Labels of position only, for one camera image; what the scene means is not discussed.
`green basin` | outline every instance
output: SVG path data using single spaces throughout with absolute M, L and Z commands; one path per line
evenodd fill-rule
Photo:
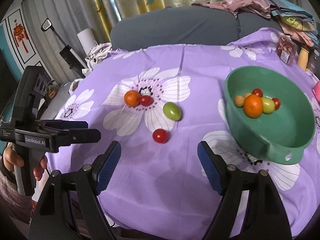
M 272 114 L 247 117 L 234 104 L 237 95 L 260 88 L 263 95 L 279 98 Z M 227 121 L 239 146 L 260 160 L 284 165 L 298 163 L 315 134 L 315 116 L 304 93 L 283 75 L 258 66 L 232 71 L 225 82 Z

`person's arm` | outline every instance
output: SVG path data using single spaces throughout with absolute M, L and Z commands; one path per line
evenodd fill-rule
M 0 158 L 0 201 L 10 217 L 26 224 L 30 223 L 32 198 L 18 194 L 15 177 L 5 167 L 2 157 Z

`green fruit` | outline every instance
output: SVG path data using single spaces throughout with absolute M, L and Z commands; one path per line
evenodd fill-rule
M 179 121 L 182 115 L 180 107 L 172 102 L 164 104 L 163 113 L 166 117 L 173 121 Z
M 276 105 L 274 101 L 270 98 L 262 97 L 262 103 L 263 103 L 263 112 L 265 114 L 272 114 L 274 110 L 276 109 Z

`red tomato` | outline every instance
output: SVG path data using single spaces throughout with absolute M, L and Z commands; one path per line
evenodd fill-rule
M 152 138 L 157 143 L 165 143 L 168 140 L 168 137 L 168 133 L 163 129 L 157 129 L 152 134 Z
M 140 104 L 143 106 L 150 106 L 153 103 L 153 98 L 151 96 L 140 97 Z
M 260 97 L 260 98 L 263 97 L 263 93 L 262 93 L 261 89 L 259 89 L 259 88 L 255 88 L 255 89 L 252 91 L 251 94 L 256 95 L 256 96 L 258 96 L 258 97 Z
M 280 107 L 280 105 L 281 105 L 280 100 L 279 100 L 278 98 L 273 98 L 272 100 L 274 101 L 274 103 L 275 103 L 275 105 L 276 105 L 276 108 L 275 108 L 275 109 L 278 110 L 279 107 Z

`blue gripper pad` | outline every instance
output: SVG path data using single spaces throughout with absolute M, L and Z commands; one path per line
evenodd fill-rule
M 225 191 L 224 181 L 226 177 L 226 171 L 224 167 L 226 166 L 226 163 L 221 156 L 215 155 L 212 152 L 209 145 L 205 141 L 202 141 L 198 144 L 197 151 L 199 160 L 204 168 L 205 174 L 207 175 L 212 189 L 222 196 Z
M 107 189 L 112 174 L 121 157 L 120 143 L 113 141 L 106 152 L 94 162 L 93 178 L 97 182 L 96 193 L 99 195 Z

